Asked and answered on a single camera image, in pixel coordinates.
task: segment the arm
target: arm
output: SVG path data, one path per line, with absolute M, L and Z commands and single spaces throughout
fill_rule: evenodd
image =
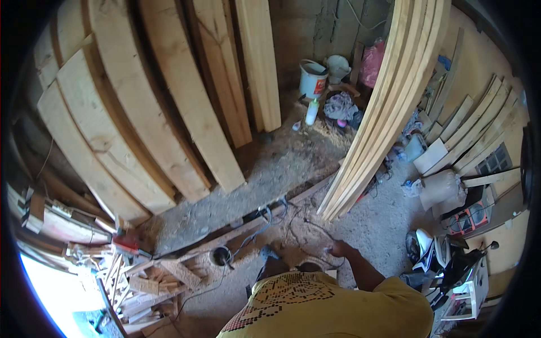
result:
M 359 290 L 372 292 L 385 280 L 385 277 L 361 256 L 357 249 L 344 241 L 334 241 L 331 247 L 325 248 L 325 251 L 335 257 L 345 257 L 348 260 Z

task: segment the glue bottle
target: glue bottle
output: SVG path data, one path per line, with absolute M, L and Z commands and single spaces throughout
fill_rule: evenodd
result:
M 307 125 L 314 124 L 315 117 L 318 114 L 318 110 L 319 110 L 319 102 L 318 102 L 318 99 L 315 98 L 308 105 L 308 111 L 306 112 L 306 124 Z

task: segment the yellow t-shirt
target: yellow t-shirt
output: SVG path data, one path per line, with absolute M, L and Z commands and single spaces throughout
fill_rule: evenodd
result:
M 322 272 L 292 271 L 257 282 L 218 338 L 425 338 L 432 320 L 426 298 L 397 277 L 366 292 L 341 288 Z

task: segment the plastic bucket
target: plastic bucket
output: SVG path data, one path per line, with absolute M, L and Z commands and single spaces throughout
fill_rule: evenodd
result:
M 351 71 L 347 59 L 341 55 L 329 56 L 329 59 L 327 59 L 327 66 L 329 67 L 329 82 L 332 84 L 339 84 L 342 82 L 344 76 L 348 75 Z
M 328 72 L 324 75 L 320 75 L 326 68 L 319 63 L 303 59 L 299 63 L 301 68 L 301 83 L 299 84 L 299 91 L 301 95 L 306 94 L 309 98 L 318 98 L 325 89 L 325 83 L 327 82 Z

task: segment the motorcycle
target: motorcycle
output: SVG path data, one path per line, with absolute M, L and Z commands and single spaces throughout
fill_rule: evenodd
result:
M 406 235 L 406 251 L 413 268 L 411 273 L 402 274 L 400 277 L 418 291 L 428 282 L 442 279 L 430 293 L 439 290 L 430 301 L 432 311 L 436 311 L 448 300 L 447 293 L 464 282 L 466 274 L 486 256 L 488 249 L 496 250 L 499 244 L 494 241 L 484 249 L 464 253 L 464 250 L 469 248 L 464 239 L 453 238 L 449 234 L 434 238 L 423 229 L 409 231 Z

